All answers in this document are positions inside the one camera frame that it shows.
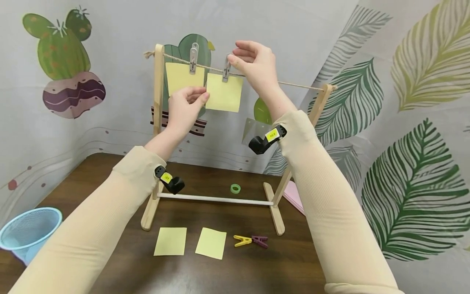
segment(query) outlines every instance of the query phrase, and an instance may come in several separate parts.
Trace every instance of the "beige arm sleeve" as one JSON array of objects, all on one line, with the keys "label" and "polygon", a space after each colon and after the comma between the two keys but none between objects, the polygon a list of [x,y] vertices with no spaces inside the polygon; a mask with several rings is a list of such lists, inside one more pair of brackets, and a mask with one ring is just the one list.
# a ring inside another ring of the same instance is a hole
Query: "beige arm sleeve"
[{"label": "beige arm sleeve", "polygon": [[329,294],[402,294],[349,183],[303,111],[284,114],[280,140]]},{"label": "beige arm sleeve", "polygon": [[85,294],[108,262],[132,215],[166,166],[154,153],[134,147],[51,236],[10,294]]}]

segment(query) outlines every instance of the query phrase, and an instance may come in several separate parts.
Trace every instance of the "wooden drying rack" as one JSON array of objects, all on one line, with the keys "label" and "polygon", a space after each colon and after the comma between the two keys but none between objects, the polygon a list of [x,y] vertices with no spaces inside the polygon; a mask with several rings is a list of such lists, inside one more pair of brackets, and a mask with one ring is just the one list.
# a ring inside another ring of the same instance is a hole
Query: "wooden drying rack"
[{"label": "wooden drying rack", "polygon": [[[163,85],[164,85],[164,65],[165,65],[165,48],[163,45],[155,45],[155,72],[154,72],[154,124],[153,124],[153,134],[156,136],[161,132],[162,129],[162,102],[163,102]],[[322,91],[315,100],[312,111],[308,115],[313,126],[316,125],[318,118],[320,117],[323,108],[325,107],[326,101],[330,96],[331,92],[335,90],[336,87],[329,84],[324,84],[322,86]],[[153,190],[147,206],[145,207],[144,214],[141,220],[141,227],[143,230],[149,231],[153,219],[155,217],[155,212],[157,211],[158,203],[160,198],[174,198],[174,199],[188,199],[188,200],[199,200],[199,201],[217,201],[217,202],[229,202],[229,203],[241,203],[241,204],[251,204],[251,205],[265,205],[269,206],[271,210],[271,215],[273,217],[274,226],[276,228],[277,234],[280,236],[285,232],[284,221],[281,217],[281,212],[279,211],[279,201],[281,200],[284,190],[287,187],[287,183],[292,177],[290,167],[287,166],[284,174],[282,175],[281,182],[277,186],[276,191],[273,191],[273,188],[268,183],[263,183],[263,188],[266,193],[267,201],[258,201],[258,200],[245,200],[245,199],[232,199],[232,198],[219,198],[219,197],[206,197],[206,196],[196,196],[196,195],[182,195],[182,194],[169,194],[162,193],[163,184],[158,181],[155,189]]]}]

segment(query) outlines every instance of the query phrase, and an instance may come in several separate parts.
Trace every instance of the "finger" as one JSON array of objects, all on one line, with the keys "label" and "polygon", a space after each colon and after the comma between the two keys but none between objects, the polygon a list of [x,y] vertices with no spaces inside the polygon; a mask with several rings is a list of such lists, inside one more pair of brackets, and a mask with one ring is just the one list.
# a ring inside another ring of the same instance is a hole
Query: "finger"
[{"label": "finger", "polygon": [[193,94],[186,98],[189,104],[193,103],[201,94]]},{"label": "finger", "polygon": [[205,87],[186,87],[186,88],[176,91],[175,93],[173,93],[173,95],[178,93],[178,94],[183,94],[185,97],[188,97],[194,94],[200,95],[204,93],[205,91],[206,91]]},{"label": "finger", "polygon": [[254,52],[255,54],[258,54],[258,52],[265,47],[253,41],[237,41],[235,42],[235,45],[239,47],[240,49],[245,49],[245,50]]},{"label": "finger", "polygon": [[236,56],[251,56],[253,58],[256,58],[256,54],[253,51],[248,51],[245,49],[235,48],[233,50],[233,53]]},{"label": "finger", "polygon": [[208,92],[205,92],[201,94],[196,101],[194,101],[194,105],[198,107],[198,110],[201,110],[201,108],[206,104],[207,100],[209,100],[210,94]]},{"label": "finger", "polygon": [[227,59],[228,59],[228,62],[230,62],[230,64],[233,67],[235,67],[236,69],[238,69],[241,72],[244,72],[244,69],[246,68],[247,63],[243,59],[241,59],[241,58],[239,58],[239,57],[237,57],[233,54],[229,54],[227,56]]},{"label": "finger", "polygon": [[251,56],[239,56],[239,58],[245,62],[248,62],[249,64],[252,64],[253,62],[255,62],[255,59]]}]

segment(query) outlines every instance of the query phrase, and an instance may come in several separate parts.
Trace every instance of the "cactus print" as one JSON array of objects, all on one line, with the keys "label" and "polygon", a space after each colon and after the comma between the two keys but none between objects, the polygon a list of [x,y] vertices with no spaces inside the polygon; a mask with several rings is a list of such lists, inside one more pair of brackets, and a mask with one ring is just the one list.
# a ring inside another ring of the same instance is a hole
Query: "cactus print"
[{"label": "cactus print", "polygon": [[87,15],[86,9],[79,7],[56,24],[34,13],[23,17],[25,30],[39,39],[39,64],[52,79],[43,91],[44,105],[67,119],[78,118],[106,96],[103,83],[90,72],[90,58],[82,44],[91,35]]}]

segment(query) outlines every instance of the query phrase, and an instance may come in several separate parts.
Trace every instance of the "wooden rack leg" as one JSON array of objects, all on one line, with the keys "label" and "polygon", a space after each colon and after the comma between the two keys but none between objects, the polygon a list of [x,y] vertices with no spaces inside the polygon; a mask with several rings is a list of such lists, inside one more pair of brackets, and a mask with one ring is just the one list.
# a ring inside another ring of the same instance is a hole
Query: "wooden rack leg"
[{"label": "wooden rack leg", "polygon": [[[331,92],[336,89],[336,86],[325,84],[323,85],[323,91],[318,95],[315,103],[313,104],[312,111],[308,115],[310,122],[313,126],[317,124],[318,119],[320,118],[321,112],[326,105],[326,101],[330,96]],[[279,201],[281,197],[284,195],[284,191],[286,190],[287,184],[292,177],[292,172],[290,170],[289,165],[287,165],[286,169],[284,170],[284,174],[282,174],[281,181],[277,186],[276,192],[273,192],[273,188],[268,183],[263,183],[263,188],[265,190],[266,197],[268,201],[272,201],[274,204],[269,207],[271,210],[271,216],[273,217],[274,227],[276,228],[276,233],[281,236],[286,231],[284,226],[284,221],[281,217],[281,212],[279,211]]]},{"label": "wooden rack leg", "polygon": [[[163,83],[164,83],[164,64],[165,64],[165,47],[160,44],[155,45],[155,63],[154,63],[154,89],[153,89],[153,135],[158,135],[162,130],[162,103],[163,103]],[[144,215],[141,219],[141,227],[143,230],[150,230],[153,218],[157,211],[160,197],[158,193],[163,191],[163,185],[157,183],[153,193],[150,195],[147,207],[145,207]]]},{"label": "wooden rack leg", "polygon": [[150,195],[147,206],[145,207],[145,211],[141,219],[142,230],[149,231],[152,228],[155,212],[157,212],[158,203],[160,202],[160,197],[157,197],[157,195],[162,191],[163,185],[158,183],[153,193]]}]

